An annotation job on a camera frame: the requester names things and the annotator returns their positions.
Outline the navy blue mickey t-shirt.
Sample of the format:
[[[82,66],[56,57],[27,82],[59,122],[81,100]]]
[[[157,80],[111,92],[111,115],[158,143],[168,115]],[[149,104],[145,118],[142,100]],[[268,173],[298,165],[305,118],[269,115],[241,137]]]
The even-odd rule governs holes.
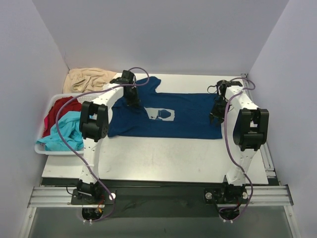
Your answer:
[[[210,122],[216,94],[158,93],[156,77],[137,81],[140,105],[127,105],[121,97],[112,106],[108,137],[164,137],[222,139],[221,126]]]

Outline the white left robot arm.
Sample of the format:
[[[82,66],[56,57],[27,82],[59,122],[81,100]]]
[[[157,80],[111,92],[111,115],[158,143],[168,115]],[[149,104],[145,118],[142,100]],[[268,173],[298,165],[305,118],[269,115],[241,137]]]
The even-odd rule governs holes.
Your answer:
[[[83,136],[85,161],[77,189],[89,204],[95,204],[100,199],[100,192],[96,187],[100,178],[101,145],[108,133],[108,111],[121,97],[133,106],[139,104],[136,84],[115,83],[92,101],[82,104],[79,129]]]

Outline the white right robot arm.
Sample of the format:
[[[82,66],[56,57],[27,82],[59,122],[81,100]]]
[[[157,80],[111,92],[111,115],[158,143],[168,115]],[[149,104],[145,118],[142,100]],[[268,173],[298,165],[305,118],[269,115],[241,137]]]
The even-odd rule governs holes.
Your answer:
[[[228,184],[242,186],[246,183],[246,173],[252,158],[260,147],[266,143],[269,112],[258,107],[246,94],[246,88],[239,81],[222,80],[217,82],[216,98],[209,114],[210,123],[224,125],[225,145],[233,167],[227,172],[225,179]],[[239,159],[235,160],[230,152],[228,142],[228,112],[237,112],[233,128],[234,144],[240,151]]]

